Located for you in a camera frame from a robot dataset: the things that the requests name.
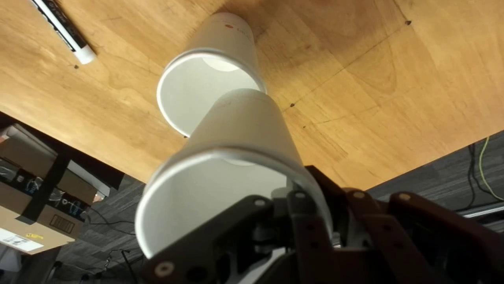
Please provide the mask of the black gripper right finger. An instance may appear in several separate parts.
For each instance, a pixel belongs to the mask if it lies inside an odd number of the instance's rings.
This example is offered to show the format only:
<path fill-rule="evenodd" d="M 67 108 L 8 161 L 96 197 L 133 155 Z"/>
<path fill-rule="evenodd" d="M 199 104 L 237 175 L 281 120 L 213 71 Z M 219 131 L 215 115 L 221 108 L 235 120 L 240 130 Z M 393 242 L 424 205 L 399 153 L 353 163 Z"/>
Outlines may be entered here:
<path fill-rule="evenodd" d="M 322 197 L 289 194 L 301 284 L 504 284 L 503 234 L 410 191 L 380 202 L 309 172 Z"/>

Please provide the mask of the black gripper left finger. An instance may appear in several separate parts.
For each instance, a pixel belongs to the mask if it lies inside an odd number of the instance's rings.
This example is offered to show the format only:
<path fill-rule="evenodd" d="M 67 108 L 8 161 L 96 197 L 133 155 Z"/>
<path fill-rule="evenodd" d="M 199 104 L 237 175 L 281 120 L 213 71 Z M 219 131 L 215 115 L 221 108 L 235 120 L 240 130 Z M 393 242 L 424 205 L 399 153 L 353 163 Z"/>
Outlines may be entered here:
<path fill-rule="evenodd" d="M 290 245 L 285 199 L 248 196 L 166 245 L 145 265 L 147 284 L 238 284 Z"/>

